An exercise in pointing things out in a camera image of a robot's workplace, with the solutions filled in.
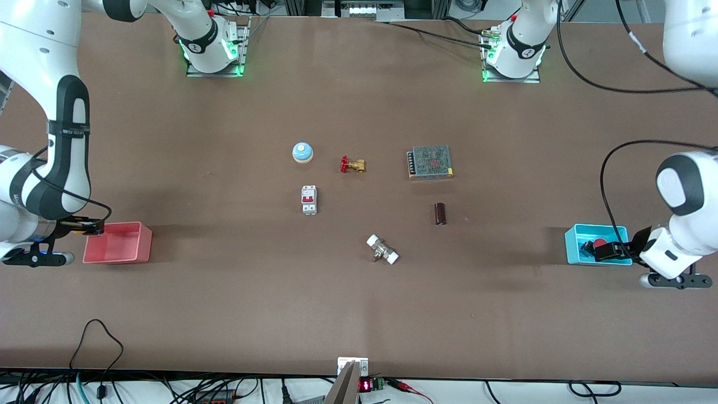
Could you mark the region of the red alligator clip lead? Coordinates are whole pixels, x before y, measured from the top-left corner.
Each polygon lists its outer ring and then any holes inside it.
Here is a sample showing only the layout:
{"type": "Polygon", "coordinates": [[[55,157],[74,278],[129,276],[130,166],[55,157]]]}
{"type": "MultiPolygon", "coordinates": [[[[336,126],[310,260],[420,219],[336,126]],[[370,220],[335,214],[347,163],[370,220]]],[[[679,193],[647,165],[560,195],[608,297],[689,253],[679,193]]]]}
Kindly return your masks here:
{"type": "Polygon", "coordinates": [[[398,391],[400,391],[402,393],[414,394],[415,396],[423,397],[424,399],[426,399],[429,402],[429,404],[435,404],[435,402],[429,396],[426,396],[424,393],[421,393],[420,391],[418,391],[418,389],[414,389],[409,384],[399,381],[398,379],[384,378],[384,381],[387,385],[389,385],[392,388],[397,389],[398,391]]]}

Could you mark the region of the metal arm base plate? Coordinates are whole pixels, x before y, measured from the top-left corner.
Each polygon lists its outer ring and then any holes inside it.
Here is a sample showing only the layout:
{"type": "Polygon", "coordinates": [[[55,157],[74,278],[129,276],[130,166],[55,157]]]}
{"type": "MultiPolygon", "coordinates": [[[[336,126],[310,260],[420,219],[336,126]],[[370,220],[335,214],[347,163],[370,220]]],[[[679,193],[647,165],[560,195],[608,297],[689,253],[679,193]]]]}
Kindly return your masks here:
{"type": "Polygon", "coordinates": [[[187,61],[188,77],[241,77],[243,76],[251,20],[246,25],[211,16],[213,25],[201,39],[179,43],[187,61]]]}
{"type": "Polygon", "coordinates": [[[509,25],[493,26],[491,34],[480,35],[484,82],[540,82],[539,65],[546,43],[528,45],[510,33],[509,25]]]}

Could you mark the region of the metal mesh power supply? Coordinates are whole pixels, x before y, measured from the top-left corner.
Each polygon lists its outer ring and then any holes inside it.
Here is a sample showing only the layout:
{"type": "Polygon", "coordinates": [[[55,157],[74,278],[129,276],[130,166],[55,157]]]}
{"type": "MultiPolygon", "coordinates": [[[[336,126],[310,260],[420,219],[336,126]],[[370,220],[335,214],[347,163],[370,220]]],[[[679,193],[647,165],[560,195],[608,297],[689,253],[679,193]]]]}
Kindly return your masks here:
{"type": "Polygon", "coordinates": [[[406,153],[410,181],[443,181],[454,176],[448,145],[414,146],[406,153]]]}

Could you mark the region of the white capped pipe valve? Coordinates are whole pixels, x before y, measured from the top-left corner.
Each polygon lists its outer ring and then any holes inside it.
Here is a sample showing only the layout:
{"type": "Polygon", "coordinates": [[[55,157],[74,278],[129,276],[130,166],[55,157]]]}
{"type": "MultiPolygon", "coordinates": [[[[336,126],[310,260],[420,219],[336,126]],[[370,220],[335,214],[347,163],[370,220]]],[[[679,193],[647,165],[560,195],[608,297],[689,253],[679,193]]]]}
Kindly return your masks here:
{"type": "Polygon", "coordinates": [[[366,243],[369,245],[369,248],[372,248],[372,251],[374,251],[374,255],[372,256],[374,263],[385,260],[388,264],[394,264],[400,258],[397,251],[393,250],[384,238],[380,238],[380,236],[371,235],[366,243]]]}

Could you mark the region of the cyan plastic box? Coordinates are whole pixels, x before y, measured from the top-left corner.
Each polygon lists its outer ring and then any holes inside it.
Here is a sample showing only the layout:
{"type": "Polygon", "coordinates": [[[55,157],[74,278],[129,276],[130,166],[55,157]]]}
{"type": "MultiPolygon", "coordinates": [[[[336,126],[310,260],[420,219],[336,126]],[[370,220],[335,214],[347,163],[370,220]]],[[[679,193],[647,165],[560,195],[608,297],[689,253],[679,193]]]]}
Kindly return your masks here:
{"type": "Polygon", "coordinates": [[[595,260],[594,256],[582,250],[582,246],[587,241],[594,241],[598,238],[608,242],[618,241],[618,237],[611,225],[592,223],[573,225],[564,235],[567,263],[600,267],[631,266],[633,264],[630,258],[607,259],[599,262],[595,260]]]}

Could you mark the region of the red plastic box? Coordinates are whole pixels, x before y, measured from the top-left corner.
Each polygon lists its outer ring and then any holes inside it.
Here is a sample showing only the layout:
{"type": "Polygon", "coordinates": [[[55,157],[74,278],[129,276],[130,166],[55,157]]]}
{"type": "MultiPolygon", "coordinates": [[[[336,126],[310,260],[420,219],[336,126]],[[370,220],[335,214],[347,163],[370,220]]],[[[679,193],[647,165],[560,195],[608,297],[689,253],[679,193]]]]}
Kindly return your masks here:
{"type": "Polygon", "coordinates": [[[147,263],[152,240],[152,230],[141,222],[106,223],[101,235],[87,236],[82,263],[147,263]]]}

